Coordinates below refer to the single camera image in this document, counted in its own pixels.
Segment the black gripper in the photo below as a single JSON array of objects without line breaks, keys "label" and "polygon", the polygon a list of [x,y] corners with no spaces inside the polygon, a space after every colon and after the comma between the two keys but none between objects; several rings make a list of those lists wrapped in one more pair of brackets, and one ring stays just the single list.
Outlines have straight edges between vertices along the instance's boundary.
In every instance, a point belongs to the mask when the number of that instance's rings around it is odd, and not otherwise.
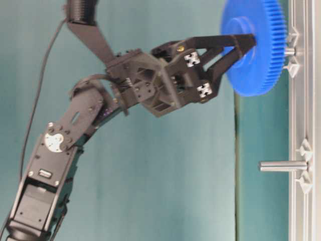
[{"label": "black gripper", "polygon": [[[140,103],[159,117],[216,97],[223,74],[255,45],[252,34],[192,37],[167,42],[149,54],[130,51],[116,58],[106,72],[124,111]],[[231,46],[235,48],[204,69]]]}]

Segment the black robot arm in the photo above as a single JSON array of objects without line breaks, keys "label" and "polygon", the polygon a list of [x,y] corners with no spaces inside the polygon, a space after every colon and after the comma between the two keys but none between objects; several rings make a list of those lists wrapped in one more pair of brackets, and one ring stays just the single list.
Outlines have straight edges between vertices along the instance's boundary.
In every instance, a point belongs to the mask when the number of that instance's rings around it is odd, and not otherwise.
[{"label": "black robot arm", "polygon": [[252,34],[171,41],[115,56],[100,33],[81,37],[106,73],[80,80],[70,106],[39,136],[6,221],[8,240],[53,240],[67,213],[77,161],[106,122],[137,104],[162,116],[218,95],[222,75],[256,44]]}]

